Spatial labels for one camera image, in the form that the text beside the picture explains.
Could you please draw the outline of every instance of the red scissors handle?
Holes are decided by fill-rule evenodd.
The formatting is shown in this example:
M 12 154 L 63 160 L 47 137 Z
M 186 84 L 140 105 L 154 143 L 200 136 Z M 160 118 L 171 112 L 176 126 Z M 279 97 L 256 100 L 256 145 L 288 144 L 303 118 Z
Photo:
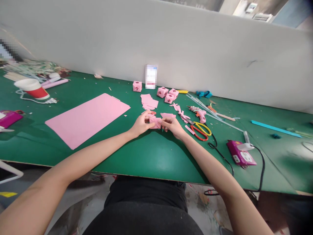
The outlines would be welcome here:
M 191 130 L 193 130 L 194 132 L 197 131 L 197 132 L 199 132 L 201 135 L 203 135 L 203 136 L 205 137 L 205 139 L 202 139 L 202 138 L 200 138 L 200 137 L 196 134 L 196 132 L 195 132 L 194 136 L 197 137 L 199 140 L 201 140 L 201 141 L 207 141 L 207 140 L 209 139 L 209 137 L 208 137 L 206 134 L 204 134 L 204 133 L 203 133 L 202 131 L 200 131 L 198 128 L 194 127 L 194 125 L 190 125 L 190 128 L 191 128 Z

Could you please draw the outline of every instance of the blue strip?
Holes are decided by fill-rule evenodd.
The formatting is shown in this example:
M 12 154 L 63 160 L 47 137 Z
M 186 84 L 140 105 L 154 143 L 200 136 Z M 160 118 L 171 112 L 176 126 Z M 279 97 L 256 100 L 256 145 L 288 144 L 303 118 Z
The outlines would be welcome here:
M 290 132 L 290 131 L 286 131 L 284 129 L 280 129 L 280 128 L 277 128 L 277 127 L 273 127 L 273 126 L 270 126 L 270 125 L 267 125 L 267 124 L 264 124 L 264 123 L 261 123 L 261 122 L 257 122 L 257 121 L 251 120 L 251 123 L 259 125 L 259 126 L 263 126 L 265 128 L 268 128 L 268 129 L 272 129 L 272 130 L 275 130 L 275 131 L 279 131 L 279 132 L 282 132 L 282 133 L 285 133 L 285 134 L 289 134 L 289 135 L 293 135 L 293 136 L 302 138 L 301 135 L 298 135 L 296 133 L 293 133 L 293 132 Z

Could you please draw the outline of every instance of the red and white paper cup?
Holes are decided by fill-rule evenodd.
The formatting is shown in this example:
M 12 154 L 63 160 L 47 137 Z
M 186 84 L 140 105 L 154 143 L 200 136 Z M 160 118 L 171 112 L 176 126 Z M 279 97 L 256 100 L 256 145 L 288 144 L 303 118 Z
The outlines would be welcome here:
M 32 97 L 38 100 L 44 100 L 50 97 L 48 92 L 44 88 L 42 88 L 41 84 L 36 79 L 23 79 L 14 83 L 14 86 L 20 88 L 25 91 Z

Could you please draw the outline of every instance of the black cable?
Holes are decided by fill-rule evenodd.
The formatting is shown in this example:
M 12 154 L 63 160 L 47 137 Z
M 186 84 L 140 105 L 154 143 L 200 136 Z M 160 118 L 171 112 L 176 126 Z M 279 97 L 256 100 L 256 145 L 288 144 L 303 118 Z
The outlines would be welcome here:
M 216 138 L 215 138 L 215 136 L 212 134 L 212 136 L 213 136 L 213 138 L 214 138 L 214 140 L 215 140 L 215 142 L 216 142 L 216 146 L 214 146 L 212 143 L 208 143 L 208 145 L 211 147 L 211 148 L 213 148 L 213 149 L 216 149 L 217 150 L 217 152 L 222 156 L 222 158 L 231 166 L 231 164 L 225 159 L 225 157 L 219 152 L 219 150 L 217 149 L 217 141 L 216 141 Z M 243 189 L 244 191 L 249 191 L 249 192 L 260 192 L 261 190 L 262 190 L 262 185 L 263 185 L 263 177 L 264 177 L 264 171 L 265 171 L 265 160 L 264 160 L 264 156 L 263 156 L 263 154 L 262 154 L 262 152 L 261 152 L 261 150 L 258 148 L 258 147 L 255 147 L 255 146 L 253 146 L 254 148 L 256 148 L 259 152 L 260 152 L 260 154 L 261 154 L 261 157 L 262 157 L 262 171 L 261 171 L 261 177 L 260 177 L 260 186 L 259 186 L 259 189 L 258 190 L 249 190 L 249 189 Z M 231 169 L 232 169 L 232 176 L 235 178 L 235 176 L 234 176 L 234 170 L 233 170 L 233 168 L 232 168 L 232 166 L 231 166 Z M 210 194 L 209 192 L 211 192 L 211 191 L 216 191 L 215 189 L 212 189 L 212 190 L 207 190 L 207 191 L 205 191 L 204 192 L 204 195 L 206 195 L 206 196 L 217 196 L 217 195 L 219 195 L 218 193 L 217 194 Z
M 302 146 L 305 147 L 307 150 L 313 152 L 311 149 L 309 149 L 307 146 L 304 145 L 304 143 L 307 143 L 307 144 L 312 144 L 310 142 L 301 142 Z
M 212 148 L 212 149 L 215 149 L 215 150 L 221 155 L 221 157 L 228 163 L 228 165 L 231 167 L 231 174 L 232 174 L 233 177 L 235 177 L 235 172 L 234 172 L 234 169 L 233 169 L 232 165 L 231 165 L 231 164 L 229 163 L 229 161 L 223 156 L 223 154 L 221 154 L 221 152 L 217 149 L 217 141 L 216 141 L 216 138 L 215 138 L 215 136 L 213 135 L 213 133 L 212 133 L 212 136 L 213 136 L 213 138 L 214 138 L 214 140 L 215 140 L 216 145 L 214 146 L 211 142 L 209 142 L 209 143 L 208 143 L 209 147 Z

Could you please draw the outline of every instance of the green work table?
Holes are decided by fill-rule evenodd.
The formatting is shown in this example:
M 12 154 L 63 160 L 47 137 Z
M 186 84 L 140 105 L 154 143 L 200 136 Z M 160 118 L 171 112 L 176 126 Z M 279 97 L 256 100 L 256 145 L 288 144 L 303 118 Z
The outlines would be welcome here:
M 13 85 L 13 81 L 2 77 L 3 75 L 4 72 L 0 70 L 0 110 L 23 110 L 27 113 L 23 119 L 10 127 L 15 130 L 14 132 L 0 133 L 0 159 L 5 161 L 54 166 L 86 146 L 120 134 L 128 130 L 144 111 L 140 94 L 150 93 L 159 101 L 158 108 L 154 110 L 157 112 L 157 117 L 161 117 L 160 113 L 177 114 L 173 107 L 156 95 L 156 90 L 143 88 L 141 93 L 133 92 L 132 82 L 129 81 L 113 78 L 96 79 L 90 74 L 71 72 L 70 82 L 47 90 L 51 97 L 59 100 L 57 104 L 37 104 L 21 100 L 15 93 L 17 88 Z M 71 150 L 45 124 L 45 121 L 103 93 L 120 99 L 131 108 L 124 113 L 126 117 L 120 116 L 77 149 Z M 205 104 L 210 103 L 209 99 L 201 100 Z M 211 97 L 211 100 L 216 103 L 213 107 L 219 113 L 229 117 L 240 117 L 241 119 L 235 122 L 229 120 L 226 122 L 248 131 L 251 143 L 262 150 L 266 163 L 262 190 L 290 194 L 295 194 L 296 191 L 313 193 L 311 187 L 313 153 L 301 144 L 303 141 L 313 143 L 312 139 L 297 138 L 251 123 L 251 120 L 255 120 L 278 128 L 292 127 L 298 131 L 313 133 L 313 126 L 309 124 L 313 115 L 219 97 Z M 197 106 L 197 104 L 185 94 L 180 94 L 175 103 L 180 105 L 191 120 L 199 120 L 187 108 L 187 105 Z M 262 169 L 260 153 L 256 149 L 250 151 L 257 166 L 250 166 L 245 170 L 235 165 L 226 143 L 229 139 L 244 142 L 242 132 L 211 117 L 206 118 L 206 123 L 218 142 L 219 151 L 234 168 L 236 180 L 243 188 L 257 190 Z M 185 126 L 180 118 L 178 120 L 182 126 Z M 274 139 L 271 136 L 273 133 L 279 134 L 282 138 Z M 212 137 L 209 137 L 209 141 L 214 143 Z M 229 165 L 217 151 L 208 147 L 208 142 L 198 142 L 231 172 Z M 94 171 L 209 184 L 182 142 L 175 139 L 172 133 L 165 133 L 158 129 L 148 130 L 125 144 L 95 167 Z

